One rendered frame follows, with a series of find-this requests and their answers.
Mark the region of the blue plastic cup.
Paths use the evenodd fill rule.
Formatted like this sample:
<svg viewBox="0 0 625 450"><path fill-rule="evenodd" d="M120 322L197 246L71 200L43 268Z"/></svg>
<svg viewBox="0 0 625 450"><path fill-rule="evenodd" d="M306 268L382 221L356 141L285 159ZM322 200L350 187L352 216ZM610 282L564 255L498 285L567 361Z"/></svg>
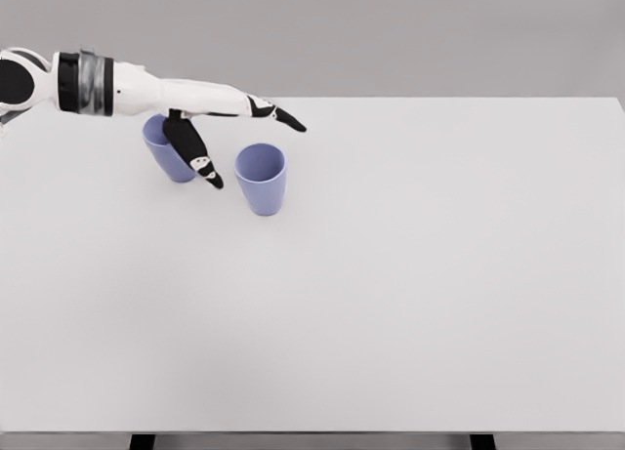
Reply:
<svg viewBox="0 0 625 450"><path fill-rule="evenodd" d="M161 170L175 183L187 183L196 176L189 164L194 157L189 146L189 125L184 119L152 115L143 126L143 139Z"/></svg>
<svg viewBox="0 0 625 450"><path fill-rule="evenodd" d="M240 150L234 172L250 209L272 216L282 206L286 188L286 158L269 143L254 143Z"/></svg>

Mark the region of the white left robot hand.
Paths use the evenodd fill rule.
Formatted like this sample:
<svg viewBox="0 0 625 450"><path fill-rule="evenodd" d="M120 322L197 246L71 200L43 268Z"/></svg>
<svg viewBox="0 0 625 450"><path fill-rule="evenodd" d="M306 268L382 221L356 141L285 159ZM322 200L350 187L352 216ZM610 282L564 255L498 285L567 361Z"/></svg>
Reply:
<svg viewBox="0 0 625 450"><path fill-rule="evenodd" d="M192 116L271 118L295 131L307 131L283 108L228 85L162 79L157 104L167 112L162 131L169 143L192 171L217 189L224 187L223 179L190 121Z"/></svg>

